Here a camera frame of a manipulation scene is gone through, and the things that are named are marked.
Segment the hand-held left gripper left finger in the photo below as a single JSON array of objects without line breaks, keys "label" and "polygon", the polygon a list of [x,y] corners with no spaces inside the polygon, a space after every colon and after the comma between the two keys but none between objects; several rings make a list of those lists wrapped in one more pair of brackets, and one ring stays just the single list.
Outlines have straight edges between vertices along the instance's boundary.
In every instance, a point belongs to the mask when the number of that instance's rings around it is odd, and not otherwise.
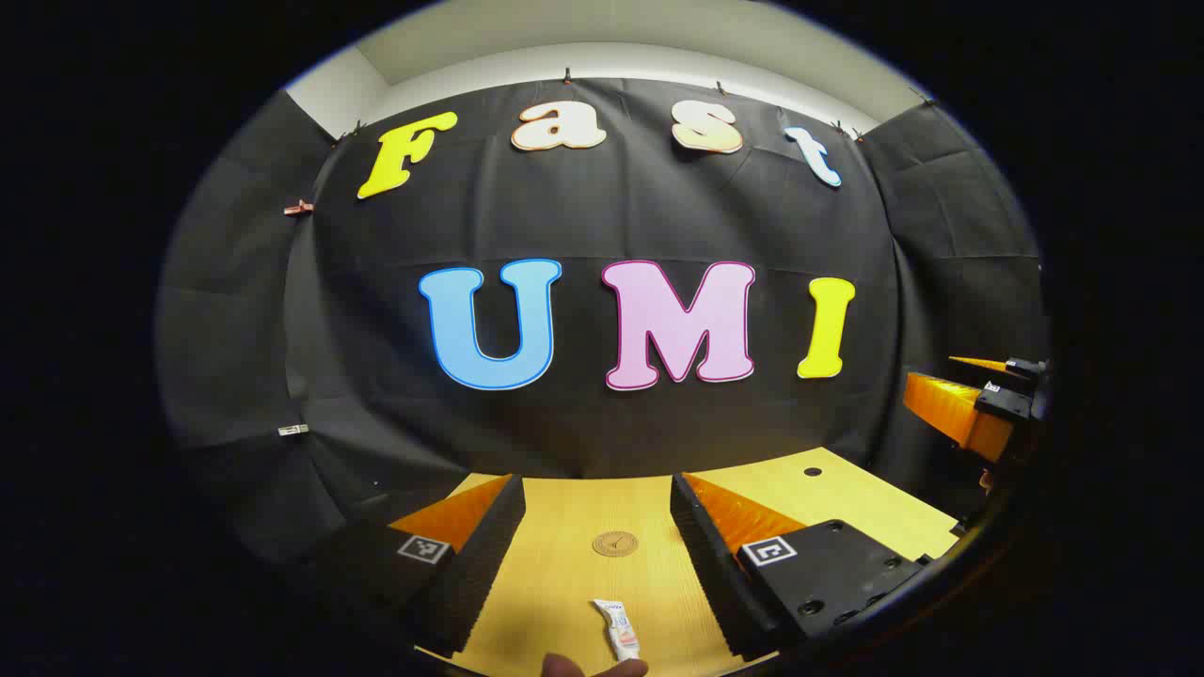
[{"label": "hand-held left gripper left finger", "polygon": [[526,511],[508,473],[409,514],[356,520],[315,547],[315,588],[380,638],[461,653]]}]

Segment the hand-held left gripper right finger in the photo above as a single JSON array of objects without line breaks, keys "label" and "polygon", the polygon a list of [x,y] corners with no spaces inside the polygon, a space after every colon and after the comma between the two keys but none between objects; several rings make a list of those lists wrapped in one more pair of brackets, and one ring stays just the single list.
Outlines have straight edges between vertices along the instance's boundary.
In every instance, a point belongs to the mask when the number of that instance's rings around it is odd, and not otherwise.
[{"label": "hand-held left gripper right finger", "polygon": [[928,566],[840,519],[811,526],[692,473],[671,516],[728,650],[745,661],[846,631]]}]

